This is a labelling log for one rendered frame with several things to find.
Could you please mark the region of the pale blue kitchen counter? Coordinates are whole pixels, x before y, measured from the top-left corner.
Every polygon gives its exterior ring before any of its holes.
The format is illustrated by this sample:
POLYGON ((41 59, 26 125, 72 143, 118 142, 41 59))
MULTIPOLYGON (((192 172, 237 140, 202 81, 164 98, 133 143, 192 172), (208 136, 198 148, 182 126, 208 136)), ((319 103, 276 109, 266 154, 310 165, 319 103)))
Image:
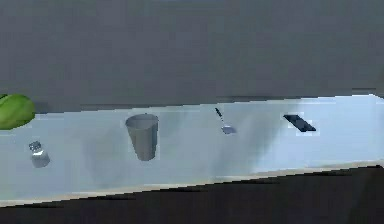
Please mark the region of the pale blue kitchen counter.
POLYGON ((141 161, 125 110, 50 113, 0 131, 0 224, 380 224, 384 99, 158 107, 141 161), (224 134, 218 108, 227 125, 224 134), (300 132, 284 115, 315 131, 300 132), (29 144, 50 163, 35 168, 29 144))

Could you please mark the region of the grey cup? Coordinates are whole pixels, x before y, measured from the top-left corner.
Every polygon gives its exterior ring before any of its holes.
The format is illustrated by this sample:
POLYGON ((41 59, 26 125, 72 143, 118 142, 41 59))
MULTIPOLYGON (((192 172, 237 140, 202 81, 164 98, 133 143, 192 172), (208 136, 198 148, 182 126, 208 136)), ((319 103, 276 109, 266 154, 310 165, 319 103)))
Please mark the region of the grey cup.
POLYGON ((148 113, 131 116, 125 122, 134 151, 141 161, 155 157, 158 123, 158 117, 148 113))

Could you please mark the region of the black flat phone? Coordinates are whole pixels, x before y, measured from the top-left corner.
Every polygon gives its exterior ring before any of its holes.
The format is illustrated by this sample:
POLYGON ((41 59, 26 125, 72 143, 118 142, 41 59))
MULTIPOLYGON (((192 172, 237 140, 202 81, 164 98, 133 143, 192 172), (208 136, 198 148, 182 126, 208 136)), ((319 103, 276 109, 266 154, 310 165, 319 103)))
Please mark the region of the black flat phone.
POLYGON ((284 115, 284 118, 296 127, 300 132, 315 131, 316 128, 302 119, 299 115, 284 115))

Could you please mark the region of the silver salt shaker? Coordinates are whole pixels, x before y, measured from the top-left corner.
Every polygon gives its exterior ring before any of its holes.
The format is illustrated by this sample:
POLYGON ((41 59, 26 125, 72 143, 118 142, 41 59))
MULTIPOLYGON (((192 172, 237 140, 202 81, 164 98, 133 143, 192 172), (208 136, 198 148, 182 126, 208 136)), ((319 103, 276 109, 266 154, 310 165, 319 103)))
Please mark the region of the silver salt shaker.
POLYGON ((39 141, 30 143, 29 150, 31 151, 30 159, 35 168, 43 168, 50 163, 49 154, 44 150, 39 141))

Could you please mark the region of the green round vegetable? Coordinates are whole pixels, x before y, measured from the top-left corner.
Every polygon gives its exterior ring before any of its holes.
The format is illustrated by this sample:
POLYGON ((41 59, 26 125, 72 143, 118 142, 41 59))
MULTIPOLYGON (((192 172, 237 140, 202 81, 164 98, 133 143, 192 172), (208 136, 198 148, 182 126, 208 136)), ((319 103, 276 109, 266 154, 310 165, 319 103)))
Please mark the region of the green round vegetable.
POLYGON ((33 101, 22 94, 0 95, 0 130, 12 130, 35 118, 33 101))

